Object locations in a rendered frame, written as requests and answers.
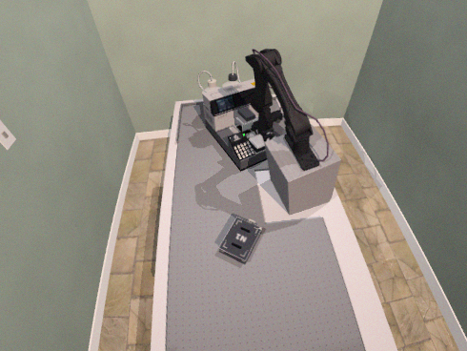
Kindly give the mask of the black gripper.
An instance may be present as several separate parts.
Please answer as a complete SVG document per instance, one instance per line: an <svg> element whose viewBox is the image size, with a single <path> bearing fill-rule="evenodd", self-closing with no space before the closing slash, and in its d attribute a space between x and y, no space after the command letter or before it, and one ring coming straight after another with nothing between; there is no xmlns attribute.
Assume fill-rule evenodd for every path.
<svg viewBox="0 0 467 351"><path fill-rule="evenodd" d="M270 118L268 120L270 120ZM264 142L267 141L268 138L270 140L270 139L273 139L275 137L274 133L267 134L267 133L271 133L271 132L274 131L274 128L270 128L270 129L267 130L268 120L260 120L258 118L258 121L255 121L253 123L253 125L251 126L253 128L253 130L254 130L255 135L261 134L263 136ZM258 122L259 122L259 124L258 124ZM255 128L257 128L258 133L256 132ZM272 138L270 138L270 137L272 137Z"/></svg>

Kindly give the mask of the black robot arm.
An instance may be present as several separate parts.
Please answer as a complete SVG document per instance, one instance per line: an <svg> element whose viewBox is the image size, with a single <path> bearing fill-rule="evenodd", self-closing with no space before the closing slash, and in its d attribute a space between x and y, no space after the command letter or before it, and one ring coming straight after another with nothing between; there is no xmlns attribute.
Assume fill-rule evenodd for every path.
<svg viewBox="0 0 467 351"><path fill-rule="evenodd" d="M260 52L269 59L271 64L278 71L282 81L277 77L272 65L261 55L250 54L246 56L246 62L254 70L255 88L252 101L255 99L254 106L257 109L258 118L260 120L268 120L270 118L267 124L268 130L273 127L274 122L279 124L284 115L285 130L287 133L284 136L302 170L306 171L319 166L319 161L314 152L308 147L310 136L313 135L310 121L306 114L297 111L294 107L295 104L299 110L303 111L296 102L284 77L281 67L282 59L279 51L277 49L266 49ZM274 90L283 113L280 111L271 113L270 106L273 106L273 98L269 83ZM254 108L252 101L251 106Z"/></svg>

